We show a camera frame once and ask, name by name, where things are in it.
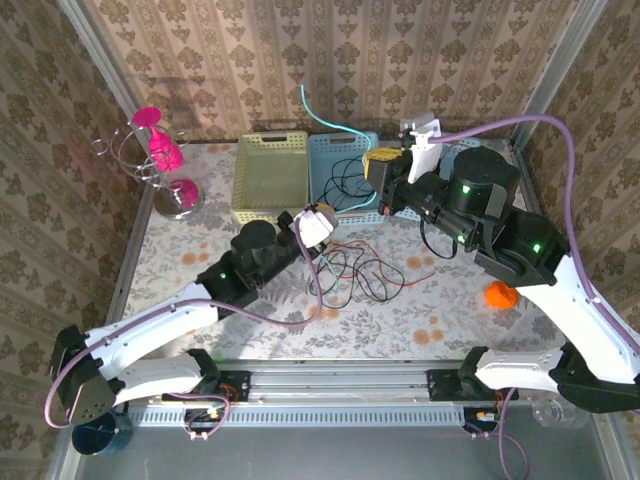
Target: blue plastic basket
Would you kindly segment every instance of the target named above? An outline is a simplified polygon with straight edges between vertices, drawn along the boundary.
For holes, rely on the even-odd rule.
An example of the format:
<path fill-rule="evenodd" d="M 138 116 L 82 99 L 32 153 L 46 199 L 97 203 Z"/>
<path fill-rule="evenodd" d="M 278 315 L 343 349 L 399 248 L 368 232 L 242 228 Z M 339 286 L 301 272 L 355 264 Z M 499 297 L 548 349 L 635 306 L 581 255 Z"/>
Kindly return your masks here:
<path fill-rule="evenodd" d="M 371 139 L 372 148 L 378 148 L 378 135 L 373 132 L 366 132 Z M 311 201 L 317 202 L 324 193 L 324 186 L 331 178 L 331 169 L 340 160 L 354 158 L 364 155 L 369 142 L 366 138 L 353 133 L 330 133 L 322 135 L 311 135 L 309 137 L 309 183 L 311 185 Z M 339 167 L 338 172 L 342 174 L 343 168 Z M 361 173 L 362 163 L 353 162 L 347 173 Z M 357 179 L 347 181 L 349 190 L 356 190 Z M 361 198 L 347 198 L 340 205 L 340 209 L 349 208 L 363 201 Z M 378 215 L 379 198 L 376 198 L 367 207 L 358 208 L 345 213 L 337 214 L 340 225 L 373 225 L 382 223 L 384 217 Z"/>
<path fill-rule="evenodd" d="M 372 148 L 378 148 L 380 142 L 378 141 L 378 135 L 374 132 L 365 132 L 371 139 Z M 331 178 L 331 169 L 340 160 L 345 158 L 352 158 L 356 156 L 362 156 L 366 152 L 368 147 L 367 140 L 352 133 L 331 133 L 323 135 L 311 135 L 309 137 L 309 183 L 311 185 L 311 201 L 316 202 L 320 196 L 324 193 L 324 186 Z M 450 170 L 453 168 L 453 160 L 463 150 L 471 147 L 479 147 L 480 141 L 476 138 L 465 138 L 455 145 L 444 144 L 442 153 L 444 154 L 441 159 L 441 166 L 447 167 L 442 172 L 446 175 L 447 180 L 450 175 Z M 349 168 L 347 173 L 355 173 L 361 170 L 361 164 L 354 162 Z M 340 208 L 348 208 L 358 203 L 362 203 L 363 199 L 345 199 Z M 365 208 L 359 208 L 346 213 L 337 214 L 340 225 L 374 225 L 384 221 L 384 216 L 378 215 L 379 198 L 376 198 Z M 413 210 L 406 208 L 401 212 L 395 214 L 396 217 L 405 218 L 408 220 L 420 221 L 420 216 Z"/>

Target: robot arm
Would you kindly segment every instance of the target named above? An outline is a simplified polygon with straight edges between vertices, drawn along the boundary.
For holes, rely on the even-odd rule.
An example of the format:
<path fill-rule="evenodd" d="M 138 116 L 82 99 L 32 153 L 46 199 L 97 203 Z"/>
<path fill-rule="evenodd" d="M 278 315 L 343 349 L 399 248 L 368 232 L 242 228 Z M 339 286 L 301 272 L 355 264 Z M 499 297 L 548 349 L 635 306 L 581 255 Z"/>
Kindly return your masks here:
<path fill-rule="evenodd" d="M 89 355 L 76 359 L 73 368 L 61 377 L 58 396 L 69 423 L 89 422 L 114 405 L 135 398 L 215 387 L 219 371 L 204 350 L 193 349 L 172 358 L 139 359 L 233 313 L 213 307 L 211 300 L 237 308 L 256 300 L 258 289 L 300 256 L 293 232 L 296 221 L 302 244 L 315 258 L 337 227 L 333 214 L 315 206 L 295 219 L 284 212 L 278 218 L 279 233 L 263 220 L 249 222 L 216 264 L 159 305 L 86 334 L 76 326 L 62 330 L 51 357 L 50 376 L 54 380 L 74 357 L 94 348 Z M 126 331 L 115 335 L 123 328 Z"/>
<path fill-rule="evenodd" d="M 476 251 L 475 263 L 516 287 L 568 339 L 561 349 L 544 352 L 475 347 L 458 371 L 465 395 L 519 387 L 558 392 L 592 412 L 639 408 L 640 359 L 584 292 L 569 246 L 553 224 L 513 207 L 518 169 L 479 147 L 458 154 L 450 178 L 441 178 L 434 161 L 439 151 L 428 143 L 439 136 L 436 122 L 424 116 L 403 121 L 402 149 L 366 154 L 365 176 L 380 195 L 379 213 L 409 207 L 465 251 Z M 613 317 L 640 338 L 619 315 Z"/>

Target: yellow plastic basket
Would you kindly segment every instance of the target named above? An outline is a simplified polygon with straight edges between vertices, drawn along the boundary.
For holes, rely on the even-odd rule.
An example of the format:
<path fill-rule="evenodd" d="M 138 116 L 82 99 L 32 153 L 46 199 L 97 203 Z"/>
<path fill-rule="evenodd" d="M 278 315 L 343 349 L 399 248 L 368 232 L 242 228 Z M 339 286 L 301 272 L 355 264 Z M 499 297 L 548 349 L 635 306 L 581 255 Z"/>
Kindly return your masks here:
<path fill-rule="evenodd" d="M 243 135 L 231 210 L 240 223 L 276 223 L 284 210 L 295 216 L 309 203 L 309 146 L 306 132 Z"/>

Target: orange ball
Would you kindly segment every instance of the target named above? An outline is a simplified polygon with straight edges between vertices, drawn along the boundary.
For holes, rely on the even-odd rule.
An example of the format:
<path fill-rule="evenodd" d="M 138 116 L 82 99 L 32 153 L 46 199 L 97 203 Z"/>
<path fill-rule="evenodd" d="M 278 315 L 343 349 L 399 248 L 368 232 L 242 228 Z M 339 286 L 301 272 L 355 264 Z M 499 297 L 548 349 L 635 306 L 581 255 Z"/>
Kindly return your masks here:
<path fill-rule="evenodd" d="M 504 282 L 493 282 L 484 292 L 489 306 L 494 308 L 513 308 L 518 304 L 520 294 L 515 288 Z"/>

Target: table surface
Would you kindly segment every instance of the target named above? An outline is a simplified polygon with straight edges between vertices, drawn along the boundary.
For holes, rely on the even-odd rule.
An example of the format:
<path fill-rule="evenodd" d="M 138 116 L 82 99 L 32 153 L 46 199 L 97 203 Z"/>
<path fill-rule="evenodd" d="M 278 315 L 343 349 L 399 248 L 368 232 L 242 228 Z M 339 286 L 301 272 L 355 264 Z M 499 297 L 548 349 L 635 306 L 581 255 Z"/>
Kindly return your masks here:
<path fill-rule="evenodd" d="M 485 143 L 513 163 L 507 141 Z M 236 144 L 184 147 L 180 174 L 205 188 L 204 206 L 182 221 L 151 214 L 125 317 L 178 292 L 229 249 L 241 227 L 230 207 L 236 151 Z M 524 207 L 520 192 L 516 205 Z M 432 246 L 449 251 L 448 237 L 430 228 Z M 285 329 L 233 315 L 167 344 L 155 356 L 205 348 L 215 359 L 462 359 L 475 345 L 541 350 L 564 343 L 551 321 L 526 299 L 510 310 L 488 307 L 484 290 L 494 280 L 474 265 L 474 254 L 460 251 L 453 260 L 435 257 L 423 246 L 415 221 L 386 218 L 380 225 L 340 227 L 332 238 L 341 243 L 365 240 L 409 282 L 433 275 L 383 304 L 358 290 L 346 308 L 324 309 L 305 328 Z M 328 272 L 321 275 L 325 287 L 332 280 Z M 316 304 L 308 294 L 310 281 L 310 272 L 298 261 L 260 292 L 251 309 L 271 318 L 302 320 Z M 342 303 L 348 290 L 344 282 L 328 302 Z"/>

